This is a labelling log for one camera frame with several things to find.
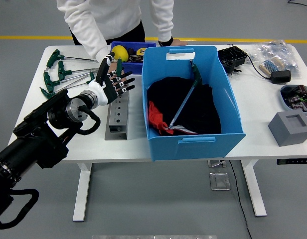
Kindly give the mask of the person's right hand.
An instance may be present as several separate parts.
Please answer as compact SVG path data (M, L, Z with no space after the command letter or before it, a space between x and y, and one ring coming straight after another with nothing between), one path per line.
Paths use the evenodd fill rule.
M112 62L110 67L109 67L109 70L108 70L108 75L110 77L113 77L116 75L116 69L117 69L117 62ZM121 73L120 73L120 76L123 75L124 73L124 67L121 65L119 65L119 69L121 69Z

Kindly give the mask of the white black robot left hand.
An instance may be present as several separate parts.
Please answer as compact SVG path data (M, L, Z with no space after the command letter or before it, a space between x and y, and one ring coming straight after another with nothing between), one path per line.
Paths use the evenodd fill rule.
M131 71L120 76L118 74L118 69L109 73L109 67L114 56L114 52L111 52L102 60L96 79L89 83L89 88L85 92L85 94L91 98L92 109L110 104L118 96L135 87L135 85L129 86L129 83L133 82L135 78L122 80L131 75Z

